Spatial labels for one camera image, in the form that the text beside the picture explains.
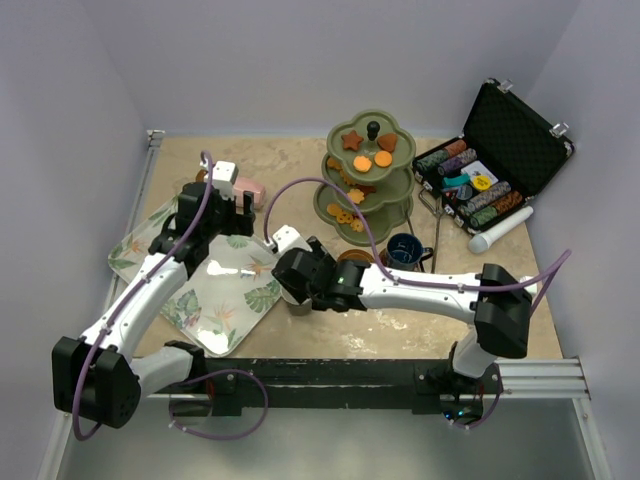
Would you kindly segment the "pink cup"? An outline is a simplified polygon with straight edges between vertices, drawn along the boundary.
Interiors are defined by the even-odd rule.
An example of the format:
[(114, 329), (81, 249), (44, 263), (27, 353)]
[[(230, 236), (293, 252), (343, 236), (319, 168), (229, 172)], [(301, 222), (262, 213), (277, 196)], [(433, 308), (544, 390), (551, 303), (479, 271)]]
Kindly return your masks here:
[(244, 207), (244, 193), (249, 192), (253, 195), (253, 208), (260, 210), (266, 200), (266, 187), (261, 183), (246, 177), (237, 177), (233, 185), (236, 207), (242, 209)]

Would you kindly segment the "dark grey mug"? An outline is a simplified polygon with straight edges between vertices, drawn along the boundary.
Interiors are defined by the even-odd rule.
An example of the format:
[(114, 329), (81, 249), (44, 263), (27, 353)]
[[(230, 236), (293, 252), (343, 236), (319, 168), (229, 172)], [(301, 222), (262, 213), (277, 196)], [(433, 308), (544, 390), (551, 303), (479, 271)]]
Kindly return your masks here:
[(307, 300), (301, 304), (288, 303), (289, 313), (293, 316), (306, 316), (312, 311), (312, 303)]

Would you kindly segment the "brown saucer back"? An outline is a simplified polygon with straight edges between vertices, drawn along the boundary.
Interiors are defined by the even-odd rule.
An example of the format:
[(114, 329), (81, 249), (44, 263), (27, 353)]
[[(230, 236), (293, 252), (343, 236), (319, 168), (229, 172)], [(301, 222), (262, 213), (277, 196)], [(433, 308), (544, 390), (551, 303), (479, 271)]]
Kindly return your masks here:
[(338, 256), (337, 261), (343, 261), (343, 260), (353, 260), (353, 261), (373, 263), (374, 257), (372, 256), (371, 253), (363, 249), (349, 249), (342, 252)]

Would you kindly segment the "orange slice cookie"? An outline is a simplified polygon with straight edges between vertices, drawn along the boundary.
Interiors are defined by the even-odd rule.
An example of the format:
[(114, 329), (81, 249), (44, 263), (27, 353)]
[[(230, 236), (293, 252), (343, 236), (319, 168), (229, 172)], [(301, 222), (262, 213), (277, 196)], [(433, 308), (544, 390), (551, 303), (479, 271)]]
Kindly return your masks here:
[(335, 219), (339, 224), (350, 225), (354, 221), (354, 215), (346, 211), (341, 211), (335, 216)]
[(358, 218), (354, 219), (354, 220), (350, 223), (350, 226), (351, 226), (351, 228), (352, 228), (352, 230), (353, 230), (353, 231), (358, 232), (358, 233), (363, 232), (363, 231), (365, 230), (364, 222), (363, 222), (363, 221), (361, 221), (361, 220), (360, 220), (360, 219), (358, 219)]

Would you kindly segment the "round orange cookie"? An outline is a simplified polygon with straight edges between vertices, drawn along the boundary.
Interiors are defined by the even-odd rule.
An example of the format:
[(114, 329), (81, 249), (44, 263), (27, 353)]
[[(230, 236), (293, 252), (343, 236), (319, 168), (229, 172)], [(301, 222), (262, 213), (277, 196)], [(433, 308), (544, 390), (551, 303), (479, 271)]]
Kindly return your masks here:
[(338, 204), (335, 203), (331, 203), (327, 205), (327, 212), (331, 215), (331, 216), (337, 216), (342, 212), (341, 207)]
[(353, 168), (362, 173), (368, 172), (372, 167), (372, 162), (369, 157), (364, 155), (358, 155), (353, 159)]
[(380, 150), (374, 156), (375, 164), (380, 168), (388, 168), (392, 162), (392, 154), (388, 151)]

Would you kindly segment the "leaf pattern serving tray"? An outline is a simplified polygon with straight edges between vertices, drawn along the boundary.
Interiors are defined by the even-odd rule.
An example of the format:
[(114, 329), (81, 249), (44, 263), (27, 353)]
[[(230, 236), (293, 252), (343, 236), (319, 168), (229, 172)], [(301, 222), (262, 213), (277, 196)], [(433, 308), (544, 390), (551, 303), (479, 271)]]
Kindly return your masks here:
[(208, 355), (229, 355), (281, 298), (276, 258), (257, 238), (217, 236), (210, 256), (160, 310)]

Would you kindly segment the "maple leaf cookie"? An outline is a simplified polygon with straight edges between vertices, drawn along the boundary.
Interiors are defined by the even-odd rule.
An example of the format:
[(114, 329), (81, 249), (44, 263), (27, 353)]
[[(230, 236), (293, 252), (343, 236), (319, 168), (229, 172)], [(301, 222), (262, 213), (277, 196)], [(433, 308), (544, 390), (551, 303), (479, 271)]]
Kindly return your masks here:
[(341, 170), (342, 166), (340, 164), (339, 161), (335, 160), (333, 157), (329, 157), (327, 159), (327, 166), (329, 168), (335, 169), (335, 170)]

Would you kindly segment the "orange flower cookie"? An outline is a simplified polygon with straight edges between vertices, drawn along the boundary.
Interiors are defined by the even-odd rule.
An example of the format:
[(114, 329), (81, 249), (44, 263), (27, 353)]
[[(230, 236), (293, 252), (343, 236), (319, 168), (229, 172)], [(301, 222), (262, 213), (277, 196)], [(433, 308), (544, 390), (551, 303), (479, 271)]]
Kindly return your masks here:
[(356, 205), (363, 202), (366, 198), (366, 194), (362, 190), (357, 188), (350, 189), (347, 193), (347, 196)]

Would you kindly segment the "brown patterned cookie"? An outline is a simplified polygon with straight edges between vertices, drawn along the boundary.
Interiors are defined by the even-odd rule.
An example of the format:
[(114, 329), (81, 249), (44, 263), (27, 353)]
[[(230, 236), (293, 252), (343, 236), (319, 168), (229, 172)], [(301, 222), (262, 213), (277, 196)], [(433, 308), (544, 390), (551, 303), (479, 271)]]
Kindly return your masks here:
[(349, 175), (347, 175), (343, 170), (340, 171), (340, 175), (341, 175), (342, 179), (345, 181), (346, 184), (348, 184), (348, 185), (354, 185), (355, 184), (354, 180)]

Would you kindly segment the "dark blue mug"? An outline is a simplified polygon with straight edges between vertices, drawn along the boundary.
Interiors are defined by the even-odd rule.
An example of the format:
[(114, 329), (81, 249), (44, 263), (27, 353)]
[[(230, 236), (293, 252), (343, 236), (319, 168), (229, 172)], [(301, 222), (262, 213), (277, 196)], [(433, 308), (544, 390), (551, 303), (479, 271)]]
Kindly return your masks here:
[(410, 233), (393, 235), (386, 245), (386, 266), (403, 271), (424, 270), (422, 263), (434, 254), (431, 247), (425, 247), (422, 242)]

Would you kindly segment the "dark star cookie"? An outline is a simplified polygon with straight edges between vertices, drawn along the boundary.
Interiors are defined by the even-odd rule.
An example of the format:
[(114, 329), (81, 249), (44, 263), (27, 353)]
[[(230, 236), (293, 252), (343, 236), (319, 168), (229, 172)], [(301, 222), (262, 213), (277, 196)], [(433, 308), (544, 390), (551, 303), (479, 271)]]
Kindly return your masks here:
[(357, 188), (362, 191), (365, 196), (376, 192), (376, 187), (373, 185), (358, 185)]
[(365, 141), (365, 138), (361, 136), (355, 129), (350, 130), (347, 133), (340, 135), (342, 141), (342, 149), (344, 151), (358, 152)]

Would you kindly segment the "round orange cookie front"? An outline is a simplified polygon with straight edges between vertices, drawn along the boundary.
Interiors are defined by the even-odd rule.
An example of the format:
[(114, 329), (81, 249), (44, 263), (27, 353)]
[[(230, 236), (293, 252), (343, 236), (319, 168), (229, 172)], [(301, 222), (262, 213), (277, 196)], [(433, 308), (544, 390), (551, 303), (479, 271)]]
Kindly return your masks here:
[(380, 168), (388, 168), (392, 162), (392, 154), (388, 151), (380, 150), (374, 156), (375, 164)]

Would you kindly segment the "metal tongs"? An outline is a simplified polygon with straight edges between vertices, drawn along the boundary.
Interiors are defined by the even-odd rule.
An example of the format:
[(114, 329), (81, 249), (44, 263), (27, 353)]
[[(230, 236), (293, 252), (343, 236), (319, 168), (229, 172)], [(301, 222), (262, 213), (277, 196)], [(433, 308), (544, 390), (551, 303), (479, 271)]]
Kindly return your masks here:
[(441, 197), (434, 197), (421, 185), (412, 192), (413, 210), (409, 216), (410, 230), (425, 246), (434, 249), (433, 257), (427, 261), (428, 273), (443, 273), (445, 266), (445, 237), (447, 215)]

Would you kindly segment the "heart cookie light brown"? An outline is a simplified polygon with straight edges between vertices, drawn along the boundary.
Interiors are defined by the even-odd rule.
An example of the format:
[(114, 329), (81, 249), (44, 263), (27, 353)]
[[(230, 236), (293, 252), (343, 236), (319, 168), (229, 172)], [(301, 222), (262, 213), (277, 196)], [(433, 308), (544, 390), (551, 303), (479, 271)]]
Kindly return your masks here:
[(383, 151), (393, 153), (396, 149), (398, 135), (396, 133), (387, 133), (377, 138), (377, 144)]

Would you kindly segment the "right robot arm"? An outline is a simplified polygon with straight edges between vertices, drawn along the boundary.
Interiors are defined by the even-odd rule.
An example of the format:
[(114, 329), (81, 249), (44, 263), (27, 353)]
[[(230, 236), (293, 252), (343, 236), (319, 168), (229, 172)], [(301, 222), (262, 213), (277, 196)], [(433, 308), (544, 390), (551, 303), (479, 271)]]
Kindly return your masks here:
[(499, 265), (478, 274), (434, 275), (335, 260), (315, 238), (276, 244), (272, 275), (289, 301), (316, 311), (401, 309), (432, 313), (470, 326), (445, 369), (459, 393), (476, 386), (497, 358), (528, 353), (532, 295)]

